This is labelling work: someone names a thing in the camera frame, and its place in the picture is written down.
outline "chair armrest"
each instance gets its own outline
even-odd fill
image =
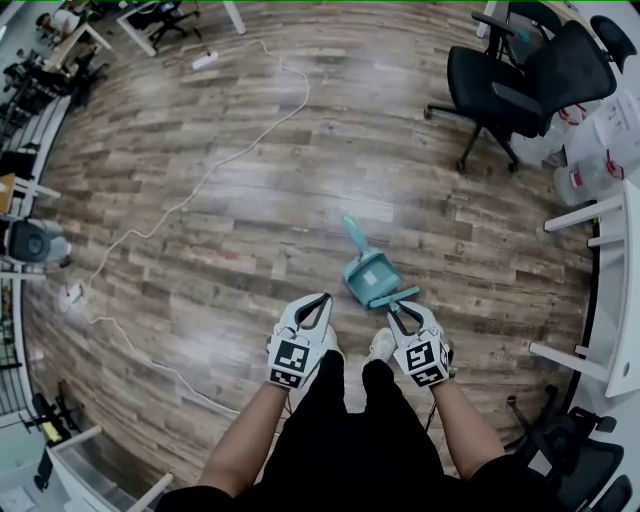
[[[492,29],[496,28],[498,30],[501,30],[505,34],[509,34],[510,36],[516,35],[515,30],[513,30],[509,25],[507,25],[506,23],[503,23],[500,20],[492,18],[491,16],[487,16],[486,14],[482,14],[481,12],[474,11],[471,13],[471,17],[476,21],[479,21],[481,23],[486,23]]]
[[[513,103],[514,105],[536,115],[542,114],[542,107],[540,103],[526,94],[522,94],[511,87],[507,87],[506,85],[502,85],[497,82],[492,82],[491,88],[498,98],[502,98],[503,100]]]

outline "desk leg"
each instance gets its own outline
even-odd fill
[[[580,359],[579,357],[566,354],[565,352],[541,345],[540,343],[531,343],[531,345],[529,345],[529,352],[533,352],[534,354],[550,359],[551,361],[555,361],[562,366],[584,373],[602,382],[609,381],[609,372],[607,369],[592,361]]]
[[[0,272],[0,279],[17,279],[18,281],[44,281],[47,276],[42,273]]]
[[[558,229],[567,228],[574,224],[579,224],[590,219],[595,219],[599,215],[610,212],[617,208],[622,208],[624,199],[622,194],[619,194],[610,199],[605,199],[586,208],[582,208],[575,212],[568,213],[562,217],[556,217],[555,219],[548,220],[544,223],[545,231],[557,231]]]
[[[244,23],[242,23],[242,18],[240,17],[240,13],[236,8],[236,4],[234,2],[222,2],[224,8],[227,10],[227,14],[231,21],[233,22],[233,26],[236,27],[236,31],[238,34],[244,34],[247,29],[244,27]]]
[[[493,16],[493,11],[496,10],[496,5],[498,4],[498,2],[487,2],[487,5],[484,8],[484,13],[487,16]],[[484,35],[487,33],[487,29],[489,28],[489,25],[487,25],[486,23],[480,23],[478,25],[478,30],[476,30],[476,35],[480,38],[483,38]]]
[[[122,27],[122,29],[129,34],[129,37],[133,39],[140,48],[142,48],[149,57],[154,57],[156,54],[156,50],[146,37],[141,36],[138,31],[131,26],[131,23],[127,21],[126,18],[121,19],[118,18],[118,24]]]
[[[107,50],[113,51],[113,46],[109,44],[109,41],[102,37],[91,25],[87,25],[87,32],[89,32],[91,37],[98,41],[100,45],[104,46]]]
[[[56,199],[60,197],[60,192],[38,185],[35,181],[27,181],[16,177],[15,185],[16,189],[22,188],[23,190],[21,190],[21,192],[24,192],[27,195],[35,196],[36,194],[44,194],[55,197]]]
[[[597,236],[590,238],[587,242],[588,247],[600,247],[604,244],[612,244],[614,242],[624,242],[624,233],[612,233],[610,235]]]

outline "chair base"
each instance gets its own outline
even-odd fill
[[[473,118],[461,113],[457,108],[455,108],[453,106],[438,105],[438,104],[435,104],[435,103],[429,103],[427,105],[427,108],[424,109],[424,118],[425,119],[431,119],[431,117],[433,116],[433,111],[434,110],[439,110],[441,112],[447,112],[449,114],[454,114],[454,115],[461,116],[461,117],[464,117],[466,119],[471,119],[472,121],[475,121],[475,119],[473,119]],[[502,149],[504,149],[505,152],[507,153],[507,155],[509,155],[509,158],[511,158],[511,163],[509,164],[509,171],[511,171],[512,173],[517,172],[518,164],[520,163],[520,159],[513,152],[513,149],[511,149],[511,146],[509,146],[508,137],[505,137],[497,129],[491,128],[489,126],[484,126],[484,125],[482,125],[482,124],[480,124],[478,122],[476,122],[476,126],[473,129],[473,133],[471,134],[471,138],[469,139],[469,142],[467,142],[467,145],[464,148],[464,152],[462,153],[462,156],[456,162],[456,169],[458,170],[458,172],[460,174],[464,173],[465,164],[467,162],[467,156],[469,156],[469,153],[471,152],[471,148],[473,148],[473,145],[475,144],[476,139],[478,138],[478,135],[480,135],[480,130],[482,130],[482,128],[486,128],[489,131],[489,133],[491,133],[491,135],[493,135],[493,138],[498,141],[498,144],[500,144],[500,146],[502,146]]]
[[[149,36],[149,40],[153,42],[153,49],[154,50],[158,49],[158,43],[169,30],[175,30],[176,32],[180,32],[182,34],[182,37],[187,37],[187,31],[184,30],[182,27],[178,27],[177,24],[187,18],[190,18],[191,16],[195,16],[196,18],[199,18],[200,11],[190,12],[189,14],[185,14],[179,17],[168,16],[167,18],[165,18],[163,21],[162,27],[154,31]]]

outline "mesh chair back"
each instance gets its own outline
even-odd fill
[[[528,93],[542,107],[538,132],[549,129],[561,108],[606,98],[616,90],[616,78],[604,53],[577,21],[567,22],[524,63]]]

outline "forearm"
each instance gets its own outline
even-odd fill
[[[498,434],[482,418],[458,384],[449,379],[431,390],[449,453],[460,478],[468,480],[484,464],[504,455]]]
[[[253,485],[284,409],[288,390],[264,383],[211,452],[199,485],[237,496]]]

